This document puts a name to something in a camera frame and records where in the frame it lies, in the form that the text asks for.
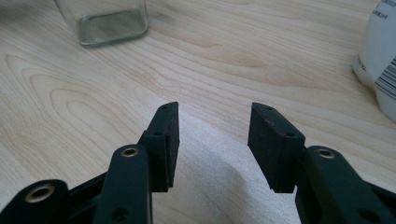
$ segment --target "white plastic container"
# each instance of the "white plastic container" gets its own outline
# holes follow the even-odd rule
[[[396,0],[382,0],[373,11],[353,70],[375,90],[382,112],[396,122]]]

